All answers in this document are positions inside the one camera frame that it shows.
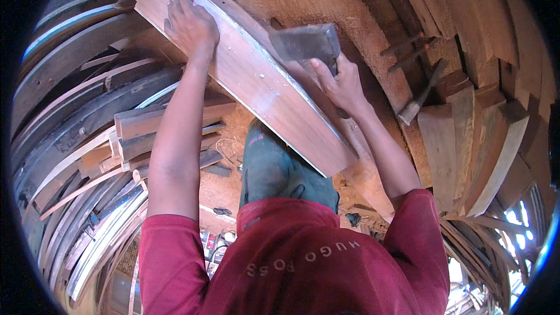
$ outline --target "hand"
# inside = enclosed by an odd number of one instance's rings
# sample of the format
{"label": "hand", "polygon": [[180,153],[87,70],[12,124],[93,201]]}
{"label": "hand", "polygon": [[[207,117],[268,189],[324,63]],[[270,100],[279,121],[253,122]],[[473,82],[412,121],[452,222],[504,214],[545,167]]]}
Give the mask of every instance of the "hand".
{"label": "hand", "polygon": [[312,59],[311,65],[325,94],[350,116],[355,118],[364,106],[369,105],[363,95],[358,66],[348,61],[343,53],[337,58],[338,74],[334,77],[323,61]]}
{"label": "hand", "polygon": [[214,48],[220,41],[220,32],[214,17],[193,0],[170,0],[167,4],[169,18],[164,21],[165,33],[188,53],[189,58],[212,59]]}

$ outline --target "person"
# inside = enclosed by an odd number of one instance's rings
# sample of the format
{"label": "person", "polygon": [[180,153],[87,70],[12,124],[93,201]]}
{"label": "person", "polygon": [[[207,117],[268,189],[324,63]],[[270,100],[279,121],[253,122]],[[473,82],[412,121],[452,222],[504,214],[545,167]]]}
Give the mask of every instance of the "person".
{"label": "person", "polygon": [[150,160],[139,248],[144,314],[443,314],[449,271],[433,196],[342,53],[335,77],[321,61],[311,64],[328,97],[358,123],[396,208],[384,245],[341,229],[332,179],[255,120],[245,142],[237,240],[209,281],[198,224],[199,149],[220,34],[192,0],[170,1],[168,11],[164,30],[189,61]]}

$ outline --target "dark green pants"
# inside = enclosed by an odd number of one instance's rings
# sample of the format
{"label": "dark green pants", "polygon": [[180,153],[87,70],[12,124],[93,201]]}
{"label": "dark green pants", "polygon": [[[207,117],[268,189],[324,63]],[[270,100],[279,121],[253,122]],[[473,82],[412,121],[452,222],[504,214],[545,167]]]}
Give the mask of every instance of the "dark green pants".
{"label": "dark green pants", "polygon": [[261,121],[249,125],[243,153],[239,208],[257,199],[307,199],[338,214],[339,194],[324,178]]}

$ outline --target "maroon shirt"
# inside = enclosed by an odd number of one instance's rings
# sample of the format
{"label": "maroon shirt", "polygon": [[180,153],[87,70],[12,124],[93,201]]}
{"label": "maroon shirt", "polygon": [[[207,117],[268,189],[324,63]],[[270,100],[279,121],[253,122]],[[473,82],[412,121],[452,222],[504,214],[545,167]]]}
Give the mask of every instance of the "maroon shirt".
{"label": "maroon shirt", "polygon": [[407,195],[383,246],[339,226],[315,202],[249,203],[209,281],[197,223],[151,216],[139,252],[144,314],[444,313],[449,271],[429,191]]}

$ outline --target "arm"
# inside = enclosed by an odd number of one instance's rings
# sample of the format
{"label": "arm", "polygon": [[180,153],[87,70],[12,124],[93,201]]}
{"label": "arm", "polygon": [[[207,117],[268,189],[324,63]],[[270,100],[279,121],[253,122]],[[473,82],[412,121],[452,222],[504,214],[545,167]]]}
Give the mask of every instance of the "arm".
{"label": "arm", "polygon": [[148,216],[176,214],[198,222],[204,90],[220,33],[214,18],[192,0],[173,0],[167,8],[165,33],[191,53],[153,144]]}
{"label": "arm", "polygon": [[338,74],[335,77],[332,77],[322,61],[312,59],[311,65],[326,95],[359,125],[379,170],[383,188],[395,209],[398,209],[406,193],[421,188],[420,181],[409,158],[363,95],[358,67],[342,53],[337,59]]}

